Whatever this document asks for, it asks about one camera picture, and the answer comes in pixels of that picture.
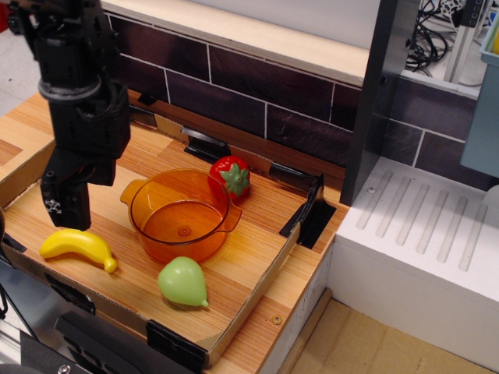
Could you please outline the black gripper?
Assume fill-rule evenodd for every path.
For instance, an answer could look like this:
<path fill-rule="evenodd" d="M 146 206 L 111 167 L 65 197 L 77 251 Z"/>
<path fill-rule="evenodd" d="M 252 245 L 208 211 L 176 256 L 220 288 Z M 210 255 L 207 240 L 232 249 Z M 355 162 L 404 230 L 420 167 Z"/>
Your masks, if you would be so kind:
<path fill-rule="evenodd" d="M 128 90 L 106 79 L 87 97 L 48 103 L 55 148 L 41 177 L 43 204 L 54 226 L 85 231 L 91 225 L 87 184 L 113 184 L 130 139 Z"/>

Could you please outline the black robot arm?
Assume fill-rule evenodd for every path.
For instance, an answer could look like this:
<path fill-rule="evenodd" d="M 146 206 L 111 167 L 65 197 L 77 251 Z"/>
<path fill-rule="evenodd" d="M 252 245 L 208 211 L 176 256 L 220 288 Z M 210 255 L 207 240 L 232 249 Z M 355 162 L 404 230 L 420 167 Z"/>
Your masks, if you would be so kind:
<path fill-rule="evenodd" d="M 113 184 L 116 161 L 130 139 L 126 86 L 107 67 L 117 34 L 99 1 L 10 1 L 19 31 L 38 63 L 55 137 L 41 178 L 54 226 L 91 225 L 90 184 Z"/>

